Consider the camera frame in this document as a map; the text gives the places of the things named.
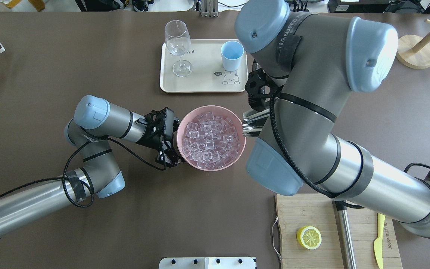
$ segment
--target lemon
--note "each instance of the lemon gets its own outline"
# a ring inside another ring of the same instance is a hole
[[[317,249],[321,245],[321,233],[313,226],[303,226],[298,229],[296,239],[307,249]]]

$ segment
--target light blue joint cap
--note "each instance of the light blue joint cap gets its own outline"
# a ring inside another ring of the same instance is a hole
[[[265,188],[286,196],[292,196],[303,185],[286,160],[261,138],[255,140],[246,172]]]
[[[65,139],[67,140],[67,142],[69,143],[69,144],[71,144],[71,145],[73,145],[73,146],[75,146],[75,143],[73,143],[72,141],[71,141],[71,139],[69,138],[69,124],[71,124],[71,121],[73,120],[74,118],[72,118],[67,124],[66,124],[66,127],[64,128],[64,137],[65,137]]]
[[[110,104],[107,100],[86,95],[75,108],[74,121],[84,129],[96,129],[106,121],[109,112]]]
[[[373,92],[386,78],[398,50],[393,26],[354,17],[346,38],[346,73],[354,92]]]
[[[122,171],[120,171],[116,175],[116,177],[109,184],[107,184],[106,187],[104,187],[104,189],[101,189],[101,191],[97,193],[97,197],[106,198],[108,196],[111,196],[112,194],[115,194],[121,189],[124,189],[124,187],[125,187],[125,181],[124,181],[124,177],[122,176]]]
[[[284,0],[249,0],[235,21],[235,33],[247,53],[268,45],[281,31],[290,15]]]

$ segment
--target wooden cutting board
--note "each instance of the wooden cutting board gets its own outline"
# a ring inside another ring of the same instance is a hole
[[[276,196],[281,237],[281,268],[344,269],[335,209],[322,194]],[[348,208],[357,268],[376,269],[373,241],[377,237],[377,213],[369,209]],[[296,240],[296,231],[306,225],[321,232],[321,246],[308,250]],[[385,269],[402,269],[392,219],[386,217],[383,237]]]

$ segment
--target yellow knife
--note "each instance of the yellow knife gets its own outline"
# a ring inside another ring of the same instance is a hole
[[[383,231],[385,218],[386,216],[383,214],[377,213],[377,238],[374,240],[374,258],[379,269],[383,269]]]

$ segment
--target brown table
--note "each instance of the brown table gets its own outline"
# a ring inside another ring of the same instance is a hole
[[[168,106],[183,117],[215,104],[242,116],[249,109],[245,93],[171,95],[159,88],[166,22],[182,19],[191,38],[235,38],[236,15],[1,12],[0,194],[61,174],[75,150],[63,128],[86,94],[139,114]],[[393,24],[400,36],[430,30],[427,15],[356,15]],[[377,91],[352,95],[333,132],[398,168],[430,164],[430,68],[412,70],[396,61]],[[145,269],[157,268],[162,257],[190,256],[256,256],[258,268],[277,268],[270,236],[274,195],[244,170],[253,141],[237,164],[212,173],[188,165],[159,172],[113,145],[125,189],[88,209],[70,206],[5,235],[0,268]],[[72,168],[82,164],[76,159]],[[396,233],[404,268],[430,268],[430,240],[399,225]]]

